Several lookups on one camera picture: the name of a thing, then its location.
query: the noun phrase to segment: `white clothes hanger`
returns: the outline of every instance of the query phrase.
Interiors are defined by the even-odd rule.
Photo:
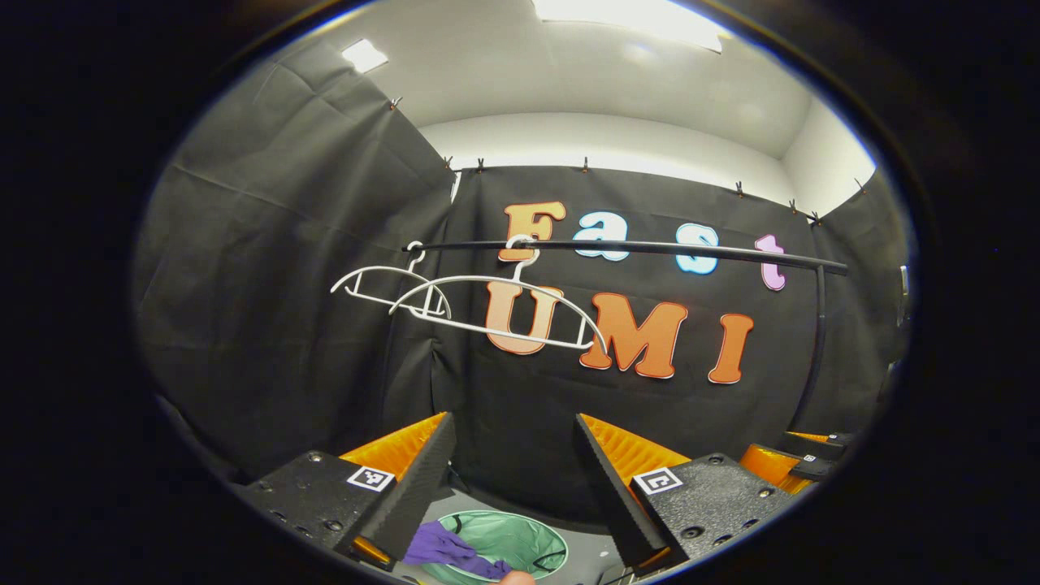
[[[513,248],[513,245],[516,244],[517,241],[520,241],[520,240],[535,241],[535,238],[532,238],[531,236],[526,235],[526,234],[515,235],[515,236],[511,237],[509,239],[509,241],[505,243],[505,248]],[[541,250],[535,250],[535,255],[531,256],[531,258],[529,260],[522,260],[522,261],[518,262],[516,271],[513,273],[513,278],[512,279],[510,279],[510,278],[498,278],[498,277],[494,277],[494,276],[484,276],[484,275],[468,275],[468,276],[446,276],[446,277],[443,277],[443,278],[438,278],[438,279],[426,281],[426,282],[420,284],[419,286],[416,286],[415,288],[409,290],[408,292],[405,292],[404,295],[400,296],[399,299],[397,299],[397,301],[395,303],[392,303],[391,307],[390,307],[390,314],[393,314],[393,312],[397,310],[397,307],[406,307],[406,308],[409,309],[409,311],[411,311],[411,313],[413,315],[415,315],[416,317],[421,319],[423,321],[430,321],[430,322],[433,322],[433,323],[440,323],[442,325],[447,325],[449,327],[457,327],[459,329],[466,329],[468,331],[476,331],[477,333],[489,333],[489,334],[492,334],[492,335],[501,335],[503,337],[510,337],[510,338],[513,338],[513,339],[522,339],[522,340],[525,340],[525,341],[536,341],[536,342],[540,342],[540,344],[546,344],[546,345],[549,345],[549,346],[557,346],[557,347],[561,347],[561,348],[571,348],[571,349],[575,349],[575,350],[588,350],[589,348],[592,347],[593,342],[595,342],[595,340],[598,338],[599,339],[600,348],[603,350],[603,353],[605,354],[606,353],[606,340],[603,338],[603,334],[599,331],[599,328],[596,327],[596,323],[592,320],[592,317],[589,316],[588,313],[586,313],[583,310],[581,310],[580,308],[578,308],[578,306],[575,305],[574,303],[568,301],[567,299],[564,299],[562,296],[560,296],[560,295],[557,295],[557,294],[555,294],[555,292],[553,292],[551,290],[547,290],[545,288],[542,288],[541,286],[538,286],[538,285],[535,285],[535,284],[529,284],[529,283],[526,283],[526,282],[523,282],[523,281],[520,280],[520,274],[521,274],[521,272],[523,272],[523,269],[525,266],[529,266],[530,264],[534,264],[535,261],[538,260],[538,257],[541,254],[542,254]],[[581,325],[578,327],[577,341],[574,341],[574,342],[570,342],[570,341],[557,341],[555,339],[548,339],[548,338],[543,338],[543,337],[534,337],[534,336],[530,336],[530,335],[521,335],[519,333],[513,333],[512,331],[500,331],[500,330],[497,330],[497,329],[489,329],[487,327],[480,327],[478,325],[470,325],[468,323],[459,323],[459,322],[451,321],[450,313],[447,315],[447,319],[441,319],[440,316],[435,316],[435,315],[438,315],[440,313],[437,313],[435,311],[431,311],[430,310],[430,302],[432,300],[432,298],[431,298],[432,297],[432,291],[437,288],[438,284],[444,284],[444,283],[447,283],[447,282],[474,282],[474,281],[475,282],[503,282],[503,283],[506,283],[506,284],[516,284],[517,286],[520,286],[521,288],[526,288],[528,290],[538,290],[542,295],[545,295],[546,297],[554,299],[557,302],[563,303],[564,305],[570,307],[574,312],[578,313],[578,316],[581,317]],[[408,298],[410,298],[410,297],[412,297],[414,295],[417,295],[418,292],[420,292],[422,290],[426,291],[426,299],[425,299],[425,303],[423,304],[423,306],[421,308],[420,307],[415,307],[415,306],[412,306],[412,305],[406,305],[406,304],[404,304],[405,301]],[[592,329],[593,338],[589,339],[589,341],[582,342],[581,339],[582,339],[582,337],[584,337],[586,324],[588,324],[588,326]]]
[[[411,249],[415,248],[416,246],[422,246],[422,243],[418,241],[418,240],[413,241],[413,243],[411,243],[411,244],[408,245],[408,249],[411,250]],[[397,304],[399,304],[399,303],[394,303],[393,301],[388,301],[386,299],[380,299],[379,297],[371,297],[369,295],[364,295],[362,292],[359,292],[358,289],[361,286],[361,275],[364,274],[364,273],[366,273],[366,272],[386,271],[386,272],[392,272],[392,273],[396,273],[396,274],[402,274],[402,275],[409,276],[411,278],[414,278],[416,280],[421,280],[424,283],[428,283],[430,279],[427,279],[425,277],[422,277],[422,276],[419,276],[419,275],[415,274],[414,272],[412,272],[412,270],[415,268],[415,264],[418,264],[419,262],[421,262],[422,259],[425,258],[425,257],[426,257],[426,251],[422,250],[422,253],[419,254],[419,257],[416,258],[416,259],[414,259],[414,260],[412,260],[408,264],[408,270],[407,271],[404,270],[404,269],[398,269],[398,268],[394,268],[394,266],[382,266],[382,265],[365,266],[363,269],[358,269],[358,270],[352,272],[350,274],[344,276],[343,278],[337,280],[336,284],[332,285],[332,289],[330,289],[329,292],[335,292],[336,289],[339,288],[339,286],[341,284],[343,284],[343,290],[346,290],[347,295],[350,295],[352,297],[358,297],[359,299],[365,299],[365,300],[368,300],[368,301],[374,301],[376,303],[383,303],[384,305],[391,305],[393,307],[396,307]],[[354,277],[357,277],[357,280],[354,281],[354,287],[352,288],[349,286],[349,284],[345,284],[345,283],[348,280],[350,280],[350,278],[354,278]],[[430,310],[430,301],[431,301],[431,297],[432,297],[434,290],[437,290],[437,294],[439,295],[439,297],[437,299],[437,307],[433,311],[431,311]],[[418,307],[412,307],[410,305],[404,305],[404,306],[406,306],[406,307],[408,307],[410,309],[417,309],[418,308]],[[448,304],[448,300],[444,297],[444,292],[442,292],[441,289],[438,288],[437,286],[434,286],[433,288],[430,288],[428,291],[426,292],[426,303],[423,306],[422,310],[424,312],[428,312],[430,314],[434,314],[434,315],[441,315],[441,314],[443,314],[443,315],[446,315],[448,319],[451,319],[451,306]]]

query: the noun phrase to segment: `black fabric backdrop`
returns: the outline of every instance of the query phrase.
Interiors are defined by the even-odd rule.
[[[755,197],[739,199],[722,187],[620,171],[569,168],[493,168],[464,172],[445,239],[504,239],[515,203],[561,201],[567,217],[553,223],[552,239],[570,239],[578,220],[614,211],[628,223],[628,239],[675,241],[684,223],[713,228],[720,245],[754,248],[774,234],[787,253],[815,255],[805,218]],[[510,277],[515,263],[495,251],[443,252],[438,276]],[[468,482],[543,513],[574,522],[599,520],[571,449],[575,412],[586,412],[649,439],[699,457],[721,451],[739,457],[750,442],[770,442],[785,431],[802,395],[815,328],[815,277],[781,268],[780,291],[762,282],[757,263],[720,260],[708,275],[681,272],[675,257],[630,254],[622,261],[574,251],[543,251],[524,280],[564,290],[589,312],[596,292],[617,292],[642,324],[658,303],[687,307],[668,380],[639,376],[617,365],[598,371],[578,363],[579,351],[545,347],[518,356],[495,348],[486,335],[437,326],[433,390],[437,409],[457,410],[459,443],[452,458]],[[456,319],[484,323],[483,283],[448,284]],[[513,313],[514,331],[530,327],[534,302],[524,292]],[[724,313],[751,316],[754,330],[736,384],[708,382],[722,345]],[[572,340],[577,315],[558,308],[551,336]]]
[[[849,264],[849,275],[826,277],[827,340],[820,378],[795,422],[797,430],[862,430],[876,409],[888,364],[906,353],[909,322],[902,328],[895,324],[900,266],[910,264],[911,279],[916,274],[907,222],[879,169],[862,190],[813,226],[818,257]]]
[[[453,179],[324,43],[258,63],[199,121],[158,180],[132,292],[165,398],[231,468],[253,477],[384,431],[391,321],[329,289],[358,266],[407,265],[398,248],[433,237]],[[397,295],[394,279],[364,284]]]
[[[561,201],[578,220],[614,211],[628,239],[674,241],[684,223],[713,228],[722,246],[753,248],[774,234],[787,253],[851,265],[828,276],[828,339],[820,382],[798,430],[857,431],[874,409],[894,331],[903,239],[880,179],[829,213],[823,226],[753,196],[640,173],[569,168],[493,168],[453,175],[389,100],[318,43],[257,65],[202,119],[160,177],[132,283],[142,354],[164,406],[226,477],[245,481],[307,449],[344,452],[441,410],[458,412],[452,458],[473,486],[561,519],[598,523],[570,446],[575,412],[603,418],[691,457],[739,457],[791,425],[815,328],[814,275],[783,268],[773,291],[756,263],[720,260],[684,273],[674,256],[630,254],[615,262],[545,251],[525,280],[564,290],[596,319],[596,292],[624,295],[638,324],[660,302],[690,314],[669,380],[591,370],[581,352],[546,347],[517,356],[487,336],[432,326],[385,306],[330,295],[343,274],[407,265],[413,239],[504,239],[504,207]],[[426,276],[511,276],[494,251],[430,253]],[[393,299],[411,286],[365,279]],[[444,287],[456,319],[483,324],[483,283]],[[534,303],[516,302],[526,332]],[[732,385],[707,380],[723,338],[719,319],[751,316]],[[577,316],[557,307],[552,337],[570,340]]]

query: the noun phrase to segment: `orange gripper pad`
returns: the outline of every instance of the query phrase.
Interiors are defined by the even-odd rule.
[[[684,455],[609,423],[593,418],[588,414],[582,414],[581,418],[589,426],[596,442],[599,443],[625,486],[631,483],[633,476],[660,467],[674,467],[688,463],[691,460]]]
[[[339,458],[358,465],[392,473],[397,477],[397,481],[400,481],[422,446],[426,443],[437,426],[441,424],[444,414],[444,412],[434,414],[430,418],[409,425],[385,437],[365,443],[349,453],[344,453]]]
[[[789,475],[799,461],[801,459],[792,455],[754,443],[748,446],[740,457],[740,464],[746,469],[788,493],[798,493],[812,483],[812,480]]]
[[[827,442],[827,439],[830,438],[827,435],[813,435],[813,434],[809,434],[809,433],[792,433],[790,431],[787,431],[787,434],[798,435],[798,436],[800,436],[802,438],[807,438],[809,440],[814,440],[816,442]]]

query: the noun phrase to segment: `floor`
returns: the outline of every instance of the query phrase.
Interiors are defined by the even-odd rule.
[[[465,493],[452,489],[452,494],[438,500],[430,505],[422,522],[434,522],[441,516],[464,510],[494,510],[495,508],[478,502]],[[552,575],[539,579],[539,585],[596,585],[600,576],[608,569],[618,567],[621,558],[614,546],[614,540],[608,535],[588,534],[554,528],[567,541],[568,559],[564,566]],[[397,577],[410,577],[425,585],[440,585],[422,567],[397,563],[393,568]]]

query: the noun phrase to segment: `white wall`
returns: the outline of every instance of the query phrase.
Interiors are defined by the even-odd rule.
[[[592,113],[514,113],[419,128],[452,169],[568,166],[651,173],[735,188],[787,205],[780,162],[724,138],[658,122]]]
[[[801,211],[828,213],[856,194],[876,166],[848,126],[816,98],[783,157]]]

